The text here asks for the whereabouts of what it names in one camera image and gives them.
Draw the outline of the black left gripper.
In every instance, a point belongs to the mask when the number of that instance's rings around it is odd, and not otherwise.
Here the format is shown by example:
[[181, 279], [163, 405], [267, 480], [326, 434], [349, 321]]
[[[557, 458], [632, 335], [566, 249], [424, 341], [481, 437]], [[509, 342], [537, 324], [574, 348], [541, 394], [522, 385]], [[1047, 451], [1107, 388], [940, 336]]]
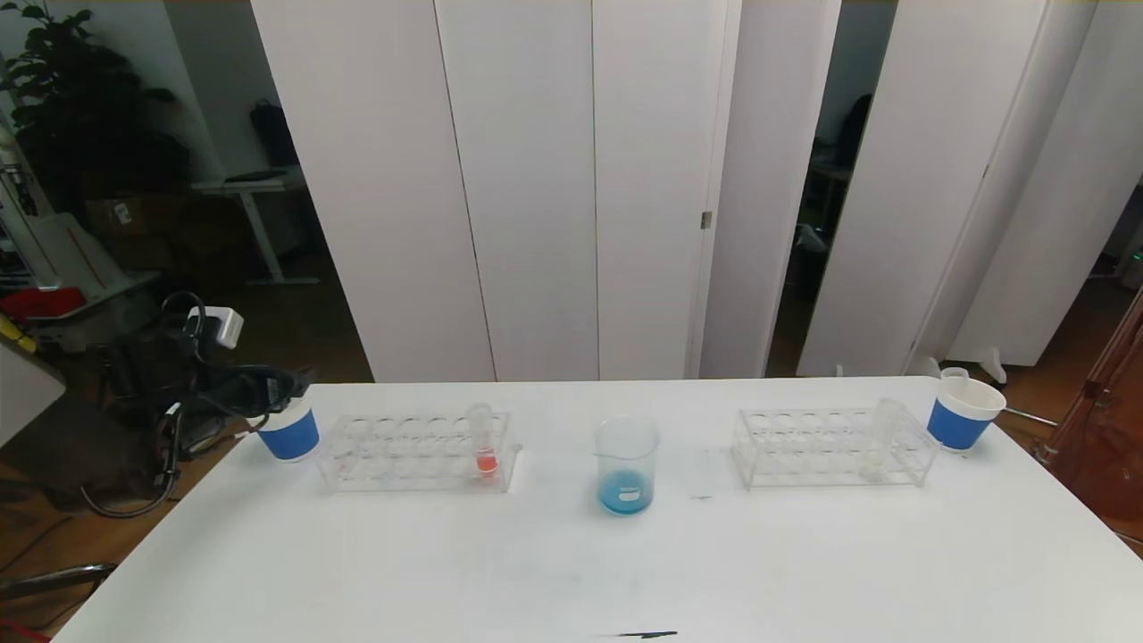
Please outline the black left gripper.
[[203, 403], [232, 418], [280, 413], [314, 383], [314, 367], [203, 367]]

